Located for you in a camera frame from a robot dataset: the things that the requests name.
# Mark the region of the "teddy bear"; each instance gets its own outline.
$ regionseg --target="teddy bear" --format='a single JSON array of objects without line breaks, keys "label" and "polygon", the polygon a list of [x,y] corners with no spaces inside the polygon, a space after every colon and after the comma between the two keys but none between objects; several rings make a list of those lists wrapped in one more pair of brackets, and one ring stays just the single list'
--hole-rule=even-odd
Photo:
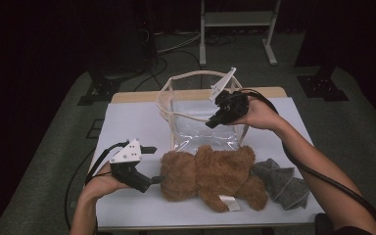
[{"label": "teddy bear", "polygon": [[161,159],[162,194],[171,202],[199,195],[215,212],[229,211],[219,196],[232,196],[246,200],[252,209],[260,211],[268,196],[261,179],[250,175],[255,160],[249,146],[235,151],[214,151],[210,145],[203,145],[195,156],[169,151]]}]

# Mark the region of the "forearm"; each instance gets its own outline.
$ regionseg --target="forearm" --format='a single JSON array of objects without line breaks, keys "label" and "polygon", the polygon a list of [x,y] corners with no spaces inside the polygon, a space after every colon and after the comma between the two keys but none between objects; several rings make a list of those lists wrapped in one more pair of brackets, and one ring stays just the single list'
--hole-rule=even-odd
[{"label": "forearm", "polygon": [[72,220],[71,235],[91,235],[96,226],[97,199],[86,198],[81,195],[78,198],[74,218]]},{"label": "forearm", "polygon": [[[286,148],[301,162],[319,173],[334,179],[360,195],[352,180],[321,152],[310,145],[287,121],[281,120],[273,129]],[[376,223],[366,209],[345,193],[317,177],[301,170],[307,186],[329,215],[336,228],[357,226],[376,234]]]}]

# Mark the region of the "table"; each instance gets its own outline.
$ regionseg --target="table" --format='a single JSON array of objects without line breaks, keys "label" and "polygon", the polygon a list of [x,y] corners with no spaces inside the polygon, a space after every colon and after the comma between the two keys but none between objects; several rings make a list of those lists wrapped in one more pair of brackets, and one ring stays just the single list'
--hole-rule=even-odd
[{"label": "table", "polygon": [[[310,138],[291,98],[281,87],[252,88],[270,99],[285,117],[309,142]],[[209,90],[188,90],[197,99],[207,99]],[[104,149],[117,142],[139,138],[143,146],[155,146],[154,155],[144,155],[137,166],[139,172],[148,177],[159,174],[161,156],[170,149],[170,131],[167,122],[160,117],[159,109],[153,102],[158,92],[118,93],[109,105],[105,123],[99,137],[93,163]],[[280,148],[281,142],[271,131],[249,130],[245,145],[255,144],[258,161],[272,158],[280,166],[293,166]],[[145,194],[134,189],[123,189],[105,196],[97,204],[100,230],[155,230],[155,229],[199,229],[199,228],[244,228],[273,227],[313,223],[314,216],[322,212],[319,204],[310,195],[306,209],[283,211],[281,206],[269,201],[263,211],[253,211],[246,202],[238,201],[241,210],[216,213],[210,210],[198,197],[183,202],[167,202],[159,185],[152,185]]]}]

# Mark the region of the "transparent bag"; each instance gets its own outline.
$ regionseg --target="transparent bag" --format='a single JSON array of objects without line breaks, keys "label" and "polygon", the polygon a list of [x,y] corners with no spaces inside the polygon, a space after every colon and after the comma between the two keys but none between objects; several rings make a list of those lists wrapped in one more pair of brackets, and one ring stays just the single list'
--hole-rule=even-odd
[{"label": "transparent bag", "polygon": [[[211,87],[225,73],[198,70],[171,77],[157,97],[157,106],[171,131],[171,149],[195,154],[201,145],[214,150],[237,150],[247,133],[245,125],[218,125],[211,129],[206,122],[219,107],[209,97]],[[242,88],[232,75],[225,85],[232,93]]]}]

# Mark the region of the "white shelf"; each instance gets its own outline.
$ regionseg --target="white shelf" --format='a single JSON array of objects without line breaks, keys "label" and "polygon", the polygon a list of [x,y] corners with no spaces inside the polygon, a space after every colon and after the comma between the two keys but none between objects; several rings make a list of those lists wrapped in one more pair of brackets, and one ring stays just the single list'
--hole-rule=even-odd
[{"label": "white shelf", "polygon": [[270,25],[272,11],[205,13],[205,26]]}]

